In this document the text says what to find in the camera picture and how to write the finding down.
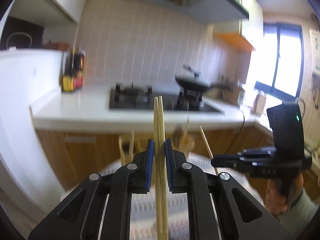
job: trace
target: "window frame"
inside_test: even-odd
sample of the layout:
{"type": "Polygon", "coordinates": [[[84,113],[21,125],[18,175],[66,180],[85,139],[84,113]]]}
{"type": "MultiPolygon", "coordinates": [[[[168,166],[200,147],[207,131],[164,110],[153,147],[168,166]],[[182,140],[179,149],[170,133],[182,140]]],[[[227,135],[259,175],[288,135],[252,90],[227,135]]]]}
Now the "window frame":
{"type": "Polygon", "coordinates": [[[293,25],[293,24],[287,24],[287,23],[263,24],[263,27],[267,27],[267,26],[268,27],[276,27],[276,29],[277,29],[278,44],[277,44],[277,59],[276,59],[275,74],[273,76],[273,82],[272,82],[271,86],[268,86],[266,84],[263,84],[263,83],[257,81],[254,88],[257,90],[261,90],[261,91],[265,92],[266,94],[269,94],[273,97],[276,97],[282,101],[293,101],[300,96],[301,86],[302,86],[302,78],[303,78],[304,43],[303,43],[302,27],[300,25],[293,25]],[[281,29],[294,30],[294,31],[298,31],[300,33],[301,65],[300,65],[299,83],[298,83],[297,93],[296,93],[295,97],[275,88],[276,75],[277,75],[278,63],[279,63],[279,57],[280,57],[280,30],[281,29]]]}

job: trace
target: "pan handle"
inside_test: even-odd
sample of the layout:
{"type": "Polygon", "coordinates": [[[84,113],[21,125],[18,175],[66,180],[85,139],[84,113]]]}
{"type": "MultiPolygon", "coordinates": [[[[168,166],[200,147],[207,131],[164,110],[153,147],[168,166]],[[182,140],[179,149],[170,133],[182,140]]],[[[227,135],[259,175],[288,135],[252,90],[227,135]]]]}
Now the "pan handle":
{"type": "Polygon", "coordinates": [[[186,64],[183,64],[182,67],[183,67],[183,69],[188,70],[190,73],[195,75],[195,78],[199,78],[200,77],[200,72],[195,71],[190,66],[187,66],[186,64]]]}

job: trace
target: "window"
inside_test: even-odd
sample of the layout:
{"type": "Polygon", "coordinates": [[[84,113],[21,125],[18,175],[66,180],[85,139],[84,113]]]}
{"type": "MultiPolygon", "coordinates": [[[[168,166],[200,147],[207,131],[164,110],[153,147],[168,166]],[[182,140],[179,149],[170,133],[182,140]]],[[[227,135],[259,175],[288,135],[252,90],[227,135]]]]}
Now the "window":
{"type": "Polygon", "coordinates": [[[247,82],[281,101],[300,95],[303,75],[302,28],[277,23],[264,25],[263,46],[253,52],[247,82]]]}

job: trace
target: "orange cabinet underside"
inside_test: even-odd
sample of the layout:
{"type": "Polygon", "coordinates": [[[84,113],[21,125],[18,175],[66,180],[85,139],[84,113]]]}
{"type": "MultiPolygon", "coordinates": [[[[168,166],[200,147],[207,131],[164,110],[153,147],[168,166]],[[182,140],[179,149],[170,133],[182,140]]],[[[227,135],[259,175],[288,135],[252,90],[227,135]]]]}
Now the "orange cabinet underside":
{"type": "Polygon", "coordinates": [[[255,51],[255,48],[239,33],[214,33],[213,35],[239,50],[255,51]]]}

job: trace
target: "black glass cooktop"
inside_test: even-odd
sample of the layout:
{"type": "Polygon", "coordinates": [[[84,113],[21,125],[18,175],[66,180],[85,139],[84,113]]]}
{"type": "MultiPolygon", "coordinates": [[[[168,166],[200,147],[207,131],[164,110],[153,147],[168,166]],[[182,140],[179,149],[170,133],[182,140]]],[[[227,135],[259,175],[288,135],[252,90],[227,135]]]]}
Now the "black glass cooktop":
{"type": "Polygon", "coordinates": [[[177,94],[165,94],[152,92],[150,95],[150,100],[148,102],[136,102],[135,100],[122,100],[116,99],[116,90],[112,89],[110,91],[110,103],[109,109],[132,109],[132,110],[153,110],[153,98],[162,96],[163,108],[164,111],[192,111],[192,112],[212,112],[212,113],[221,113],[219,110],[200,102],[196,106],[193,106],[192,103],[183,103],[183,105],[178,103],[177,94]]]}

